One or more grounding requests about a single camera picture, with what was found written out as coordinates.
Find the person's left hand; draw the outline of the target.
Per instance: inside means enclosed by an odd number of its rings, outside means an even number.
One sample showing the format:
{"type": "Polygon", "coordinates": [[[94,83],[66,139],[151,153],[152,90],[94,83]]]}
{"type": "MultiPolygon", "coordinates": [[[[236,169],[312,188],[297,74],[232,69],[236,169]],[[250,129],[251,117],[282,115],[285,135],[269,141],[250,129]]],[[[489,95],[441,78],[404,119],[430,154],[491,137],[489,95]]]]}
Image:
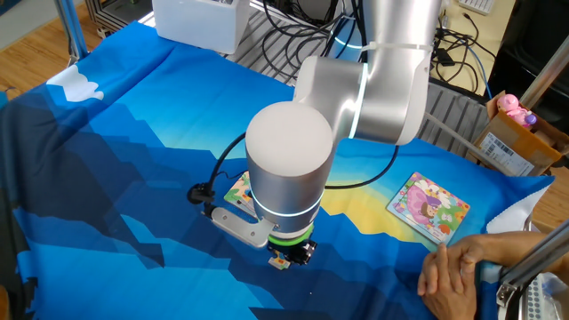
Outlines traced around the person's left hand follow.
{"type": "Polygon", "coordinates": [[[420,275],[418,294],[429,311],[438,320],[473,320],[477,312],[477,290],[474,267],[462,268],[458,273],[455,289],[450,284],[447,269],[436,265],[428,267],[420,275]]]}

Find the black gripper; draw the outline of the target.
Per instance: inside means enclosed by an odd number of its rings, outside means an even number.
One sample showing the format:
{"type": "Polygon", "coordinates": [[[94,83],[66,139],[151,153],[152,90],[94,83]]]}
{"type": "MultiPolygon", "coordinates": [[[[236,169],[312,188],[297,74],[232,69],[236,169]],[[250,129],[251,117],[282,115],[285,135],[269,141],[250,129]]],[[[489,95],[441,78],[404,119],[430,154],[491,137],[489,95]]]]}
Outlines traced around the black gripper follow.
{"type": "Polygon", "coordinates": [[[310,257],[316,248],[317,243],[310,239],[293,245],[282,245],[268,242],[268,249],[275,255],[284,255],[286,256],[285,259],[290,263],[301,266],[309,263],[310,257]]]}

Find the person's right hand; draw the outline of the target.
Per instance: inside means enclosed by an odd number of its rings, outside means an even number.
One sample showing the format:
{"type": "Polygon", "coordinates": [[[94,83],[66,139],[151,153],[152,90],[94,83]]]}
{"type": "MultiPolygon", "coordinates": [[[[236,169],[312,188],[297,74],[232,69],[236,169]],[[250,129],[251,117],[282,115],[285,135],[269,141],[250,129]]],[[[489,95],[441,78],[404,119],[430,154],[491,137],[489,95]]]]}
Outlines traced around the person's right hand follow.
{"type": "MultiPolygon", "coordinates": [[[[481,235],[466,236],[445,249],[449,275],[448,287],[458,293],[465,293],[467,280],[473,277],[476,264],[484,258],[484,247],[481,235]]],[[[426,296],[441,291],[441,276],[438,274],[441,267],[437,265],[438,252],[429,253],[423,261],[418,280],[418,294],[426,296]]]]}

